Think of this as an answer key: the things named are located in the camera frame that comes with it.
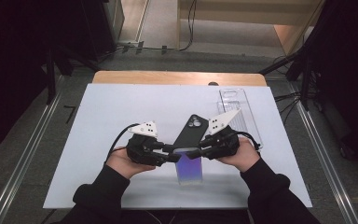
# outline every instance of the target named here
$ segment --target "black sleeve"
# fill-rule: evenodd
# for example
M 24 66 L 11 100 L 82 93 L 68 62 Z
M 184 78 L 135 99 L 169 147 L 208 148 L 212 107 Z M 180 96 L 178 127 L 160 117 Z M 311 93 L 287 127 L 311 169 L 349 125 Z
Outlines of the black sleeve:
M 129 184 L 129 179 L 105 165 L 94 183 L 77 189 L 76 205 L 59 223 L 119 223 L 121 196 Z
M 320 223 L 290 191 L 289 178 L 276 175 L 262 159 L 241 177 L 251 191 L 248 206 L 255 223 Z

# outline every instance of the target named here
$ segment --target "wooden table edge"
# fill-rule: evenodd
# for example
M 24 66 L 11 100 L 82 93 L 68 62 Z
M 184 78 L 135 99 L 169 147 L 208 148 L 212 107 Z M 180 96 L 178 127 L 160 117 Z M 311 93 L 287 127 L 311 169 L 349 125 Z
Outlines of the wooden table edge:
M 151 85 L 208 85 L 216 82 L 220 86 L 260 86 L 267 82 L 261 74 L 206 73 L 168 71 L 99 71 L 92 83 L 151 84 Z

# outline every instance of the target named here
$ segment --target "white paper sheet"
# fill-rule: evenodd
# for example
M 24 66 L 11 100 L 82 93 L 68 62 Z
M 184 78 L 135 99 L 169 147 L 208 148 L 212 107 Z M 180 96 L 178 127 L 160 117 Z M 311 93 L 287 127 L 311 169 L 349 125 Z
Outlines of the white paper sheet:
M 262 158 L 291 179 L 290 190 L 311 207 L 296 158 L 268 87 L 89 84 L 52 179 L 45 208 L 71 208 L 76 189 L 92 183 L 117 135 L 128 125 L 153 120 L 158 140 L 173 143 L 187 119 L 218 114 L 219 90 L 245 89 L 263 140 Z M 126 146 L 130 133 L 117 143 Z M 131 179 L 123 208 L 245 208 L 249 190 L 234 167 L 202 158 L 203 182 L 180 186 L 173 163 Z

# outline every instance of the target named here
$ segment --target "transparent container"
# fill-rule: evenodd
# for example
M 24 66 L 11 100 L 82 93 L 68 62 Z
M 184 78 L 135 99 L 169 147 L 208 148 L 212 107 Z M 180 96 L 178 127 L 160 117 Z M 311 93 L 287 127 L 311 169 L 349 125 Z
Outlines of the transparent container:
M 202 183 L 202 164 L 201 157 L 191 160 L 186 155 L 186 152 L 192 150 L 199 150 L 196 147 L 177 148 L 173 151 L 175 154 L 180 154 L 182 157 L 176 165 L 176 173 L 180 185 L 197 185 Z
M 241 109 L 237 116 L 228 124 L 238 132 L 249 133 L 263 147 L 263 141 L 255 125 L 255 119 L 244 89 L 223 89 L 219 91 L 220 102 L 217 103 L 219 114 L 233 109 Z

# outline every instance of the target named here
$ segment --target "person's right hand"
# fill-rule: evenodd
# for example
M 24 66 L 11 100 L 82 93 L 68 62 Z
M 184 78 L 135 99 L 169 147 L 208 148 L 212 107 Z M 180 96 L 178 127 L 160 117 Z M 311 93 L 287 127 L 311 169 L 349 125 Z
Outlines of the person's right hand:
M 235 155 L 222 157 L 217 160 L 224 164 L 233 165 L 241 172 L 245 172 L 260 159 L 260 156 L 255 151 L 249 139 L 240 137 L 239 140 L 240 147 Z

